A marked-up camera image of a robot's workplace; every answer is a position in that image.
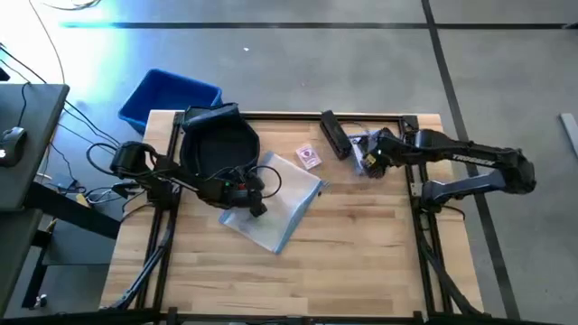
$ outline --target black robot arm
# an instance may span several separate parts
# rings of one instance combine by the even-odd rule
[[[146,164],[147,155],[153,169]],[[147,191],[148,199],[163,206],[171,197],[166,188],[178,183],[194,191],[199,199],[213,207],[231,209],[249,208],[251,214],[258,217],[266,212],[262,203],[261,190],[264,183],[254,172],[243,174],[234,168],[222,170],[210,177],[203,178],[187,172],[182,166],[165,155],[161,155],[149,144],[126,142],[117,149],[110,164],[110,170],[120,179],[135,180]],[[233,172],[238,181],[225,180],[220,176]]]
[[[456,141],[441,132],[424,129],[404,139],[383,128],[361,137],[358,143],[363,165],[369,177],[380,178],[387,167],[414,165],[441,160],[473,163],[496,169],[489,174],[451,183],[428,181],[421,188],[422,208],[439,212],[450,199],[462,199],[476,193],[502,190],[526,194],[534,190],[534,165],[519,149],[497,148],[474,142]]]

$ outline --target wooden table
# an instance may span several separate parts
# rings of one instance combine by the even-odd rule
[[[151,112],[144,141],[160,153],[166,152],[173,115]],[[442,131],[438,115],[419,115],[418,120],[421,128]],[[311,144],[323,163],[310,172],[330,186],[313,201],[281,255],[220,225],[222,210],[183,190],[163,310],[174,306],[183,313],[379,317],[411,317],[413,311],[423,311],[404,169],[389,169],[381,180],[355,176],[350,162],[337,160],[318,122],[250,124],[259,134],[261,155],[273,150],[301,166],[295,149]],[[370,129],[384,126],[364,124]],[[387,126],[397,130],[396,125]],[[344,128],[361,132],[357,125]],[[427,169],[430,179],[452,179],[449,162],[429,163]],[[127,210],[144,201],[132,203]],[[101,305],[118,299],[141,270],[153,211],[142,209],[122,225]],[[437,220],[448,273],[482,309],[461,215],[445,209]],[[153,274],[149,288],[154,288],[155,278]],[[148,291],[146,306],[152,306],[153,291]],[[440,310],[440,299],[436,303]]]

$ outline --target wire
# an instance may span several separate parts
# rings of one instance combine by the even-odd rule
[[[92,141],[90,141],[89,139],[85,138],[84,136],[79,135],[78,133],[76,133],[76,132],[73,131],[73,130],[70,130],[70,128],[68,128],[67,126],[65,126],[65,125],[63,125],[63,124],[61,124],[61,123],[58,123],[58,125],[59,125],[60,127],[62,127],[63,129],[67,130],[68,132],[76,135],[76,136],[79,137],[80,139],[88,142],[89,144],[94,144]],[[101,149],[104,150],[104,151],[106,151],[107,153],[110,153],[110,154],[112,154],[112,155],[115,155],[114,153],[110,152],[108,149],[103,149],[103,148],[101,148]]]
[[[54,42],[52,41],[52,37],[51,35],[48,33],[48,30],[46,29],[46,26],[44,26],[44,22],[42,21],[42,18],[40,17],[40,15],[38,14],[38,12],[36,11],[36,8],[33,5],[33,0],[28,0],[28,3],[30,4],[30,7],[33,9],[34,14],[36,14],[36,18],[38,18],[38,22],[40,23],[40,25],[42,26],[44,32],[46,33],[46,37],[48,37],[48,41],[50,41],[51,45],[52,45],[52,49],[54,50],[54,54],[56,54],[56,59],[58,60],[58,65],[61,68],[61,75],[62,75],[62,83],[65,84],[65,80],[64,80],[64,68],[62,67],[62,61],[61,61],[61,56],[59,55],[58,51],[56,50],[56,46],[54,45]]]
[[[78,108],[76,108],[74,105],[72,105],[68,100],[65,100],[65,102],[66,102],[66,104],[70,105],[70,107],[72,107],[72,109],[74,109],[75,111],[79,112],[79,114],[80,114],[82,117],[84,117],[84,118],[87,120],[87,122],[89,122],[89,124],[92,125],[92,127],[94,127],[94,128],[95,128],[97,131],[99,131],[101,134],[106,135],[106,136],[110,139],[110,140],[108,140],[108,141],[114,143],[116,146],[120,146],[120,143],[118,142],[117,139],[115,139],[114,136],[109,135],[108,133],[106,133],[106,132],[102,131],[101,129],[99,129],[96,125],[94,125],[94,123],[92,123],[92,121],[90,121],[90,118],[88,118],[86,115],[84,115],[84,113],[82,113]]]
[[[86,125],[86,126],[89,128],[89,130],[92,131],[92,133],[93,133],[94,135],[96,135],[97,137],[99,137],[99,138],[101,138],[101,139],[103,139],[103,140],[105,140],[105,141],[109,141],[109,142],[112,143],[114,146],[117,146],[117,143],[114,142],[113,140],[110,140],[109,138],[106,138],[106,137],[103,136],[103,135],[99,135],[99,134],[90,126],[90,124],[87,123],[87,121],[81,119],[81,118],[78,117],[78,116],[75,116],[75,115],[72,114],[68,109],[66,109],[66,107],[63,107],[62,109],[64,109],[64,111],[65,111],[66,113],[68,113],[70,116],[74,117],[75,119],[77,119],[78,121],[80,121],[82,124]]]
[[[30,81],[26,82],[25,84],[22,85],[22,100],[24,102],[22,109],[20,110],[20,117],[18,118],[18,125],[16,126],[20,126],[20,124],[22,123],[22,117],[24,116],[24,111],[26,111],[26,104],[28,104],[26,102],[26,95],[24,94],[24,89],[26,88],[26,86],[30,85]]]
[[[134,199],[138,198],[139,196],[143,195],[144,193],[146,193],[146,190],[141,191],[140,193],[136,194],[134,197],[128,199],[125,203],[123,203],[123,207],[122,207],[123,214],[125,213],[126,205],[127,205],[128,203],[130,203],[132,200],[134,200]]]
[[[94,148],[94,147],[106,147],[106,148],[110,148],[113,150],[116,150],[116,148],[110,144],[105,144],[105,143],[95,143],[92,144],[88,149],[87,149],[87,160],[89,161],[89,163],[92,165],[92,167],[94,167],[97,171],[105,173],[106,175],[111,175],[111,176],[116,176],[113,172],[109,172],[106,171],[102,168],[100,168],[100,166],[98,166],[97,164],[94,163],[94,161],[92,160],[92,158],[90,157],[90,151]]]
[[[40,79],[43,83],[48,84],[48,82],[41,77],[40,75],[38,75],[38,73],[36,73],[36,71],[32,70],[30,67],[28,67],[27,65],[25,65],[22,61],[16,59],[16,57],[14,55],[12,55],[12,53],[10,53],[7,49],[4,48],[4,46],[0,45],[0,50],[2,50],[4,53],[6,53],[6,55],[8,55],[10,58],[12,58],[13,60],[15,60],[16,62],[18,62],[18,64],[22,65],[23,67],[25,67],[27,70],[29,70],[34,76],[36,76],[36,78]],[[92,121],[90,121],[90,119],[84,115],[78,108],[76,108],[74,105],[72,105],[68,100],[65,100],[65,102],[70,105],[74,110],[76,110],[77,112],[79,112],[79,114],[81,114],[84,118],[86,118],[86,120],[94,126],[95,129],[97,129],[100,133],[102,133],[103,135],[108,136],[111,140],[109,140],[108,138],[104,137],[103,135],[99,135],[97,134],[97,132],[95,130],[92,129],[92,127],[90,127],[90,125],[86,122],[83,121],[82,119],[80,119],[79,117],[73,115],[70,111],[68,111],[66,109],[66,107],[64,107],[64,111],[66,111],[68,114],[70,114],[71,116],[73,116],[74,118],[78,119],[80,122],[84,123],[89,129],[90,131],[92,131],[92,133],[94,133],[96,136],[102,138],[102,139],[106,139],[107,141],[110,141],[112,143],[114,143],[115,145],[120,145],[120,143],[118,142],[117,139],[115,139],[112,135],[107,134],[106,132],[100,130],[96,125],[94,125],[94,123],[92,123]]]
[[[138,206],[130,211],[128,211],[122,219],[120,219],[120,222],[123,223],[125,222],[125,220],[127,220],[130,216],[132,216],[135,212],[137,212],[138,210],[142,209],[142,208],[146,208],[146,207],[154,207],[154,204],[151,202],[145,203],[142,206]]]
[[[89,190],[88,192],[84,193],[84,196],[87,197],[88,195],[91,195],[96,190],[112,190],[112,188],[110,186],[95,188],[95,189]]]
[[[69,168],[69,176],[70,176],[70,177],[72,178],[72,180],[74,181],[74,184],[78,183],[79,180],[77,180],[76,178],[74,178],[74,175],[72,175],[72,169],[70,168],[70,162],[69,162],[68,159],[66,159],[66,156],[64,155],[64,153],[62,153],[60,150],[58,150],[58,149],[54,146],[54,144],[53,144],[52,142],[50,142],[50,146],[52,147],[52,149],[54,149],[55,152],[57,152],[57,153],[62,157],[62,159],[63,159],[64,162],[66,163],[67,167]],[[80,187],[77,187],[75,190],[82,189],[82,188],[84,188],[84,187],[81,187],[81,186],[80,186]]]
[[[463,217],[464,220],[466,219],[466,213],[463,212],[462,209],[458,209],[458,208],[456,208],[456,207],[446,206],[446,205],[442,205],[442,208],[457,211],[457,212],[461,213],[461,216]]]
[[[273,171],[273,172],[277,175],[277,178],[279,179],[279,186],[277,186],[277,190],[275,190],[273,193],[271,193],[271,194],[269,194],[269,195],[265,195],[265,196],[263,197],[263,199],[271,198],[272,196],[276,195],[279,190],[281,190],[281,186],[283,185],[283,179],[281,179],[281,175],[279,174],[279,172],[278,172],[275,168],[273,168],[273,167],[271,167],[271,166],[257,165],[257,166],[254,166],[254,167],[250,168],[250,169],[247,171],[247,173],[250,173],[250,172],[252,172],[252,171],[256,171],[256,170],[259,169],[259,168],[265,168],[265,169],[268,169],[268,170]]]
[[[4,60],[0,59],[0,62],[2,62],[8,69],[14,71],[15,73],[17,73],[20,78],[30,82],[30,80],[28,78],[26,78],[22,73],[18,72],[18,70],[15,70],[14,68],[12,68],[11,66],[8,65],[8,63],[6,63]]]
[[[4,53],[6,53],[6,55],[8,55],[10,58],[12,58],[12,60],[15,60],[16,62],[18,62],[18,64],[20,64],[21,66],[23,66],[27,70],[29,70],[34,76],[36,76],[36,78],[40,79],[43,83],[45,83],[45,84],[48,83],[41,76],[39,76],[38,73],[36,73],[34,70],[30,69],[30,67],[28,67],[27,65],[22,63],[20,60],[16,59],[14,55],[10,54],[10,52],[7,49],[5,49],[4,46],[0,46],[0,50],[2,50]]]
[[[77,5],[77,4],[72,3],[73,6],[72,6],[72,7],[69,7],[69,8],[67,8],[67,7],[60,7],[60,6],[57,6],[57,5],[50,5],[50,4],[47,4],[47,3],[44,3],[44,2],[43,2],[42,4],[43,4],[43,5],[46,5],[46,6],[49,6],[50,8],[53,8],[53,9],[67,10],[67,11],[77,11],[77,10],[82,10],[82,9],[86,9],[86,8],[90,8],[90,7],[93,7],[93,6],[95,6],[95,5],[98,5],[99,2],[100,2],[100,0],[92,0],[92,1],[88,1],[88,2],[86,2],[86,3],[84,3],[84,4],[81,4],[81,5]]]

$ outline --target blue plastic bin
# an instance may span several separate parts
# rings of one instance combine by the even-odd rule
[[[153,109],[186,109],[189,106],[211,107],[221,105],[219,87],[185,78],[159,69],[146,73],[118,117],[130,124],[136,132],[145,134],[148,115]]]

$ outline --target concrete floor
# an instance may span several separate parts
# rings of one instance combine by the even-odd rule
[[[578,3],[573,0],[431,0],[431,4],[437,23],[578,21]],[[58,25],[72,21],[425,23],[419,0],[124,0],[103,1],[81,12],[37,7],[61,55],[71,87],[69,99],[120,140],[139,138],[116,114],[151,68],[216,84],[223,88],[225,100],[237,101],[245,110],[438,113],[446,132],[456,136],[425,29],[119,30]],[[56,58],[27,2],[13,1],[5,10],[18,19],[9,21],[10,28],[0,28],[0,42],[48,80],[61,82]],[[0,22],[0,27],[6,27],[1,23],[6,21]],[[578,32],[439,33],[470,138],[521,147],[536,165],[538,186],[533,193],[487,196],[522,318],[575,323],[578,237],[573,232],[578,221],[573,214],[578,203],[573,189],[578,183],[578,162],[557,115],[578,116]],[[61,123],[91,141],[98,140],[69,116],[63,116]],[[84,140],[59,129],[54,143],[89,188],[117,181],[87,164]],[[109,158],[102,154],[98,159],[106,163]],[[51,159],[49,172],[65,168],[58,157]],[[461,166],[455,169],[465,176]],[[463,206],[485,309],[504,316],[475,205],[465,200]],[[118,207],[109,209],[119,213]],[[110,254],[110,246],[105,247],[105,254]],[[105,265],[49,268],[44,289],[51,296],[50,308],[33,313],[94,310],[106,272]],[[75,282],[90,282],[89,293],[75,293]],[[27,314],[18,308],[21,296],[18,290],[14,293],[6,316]]]

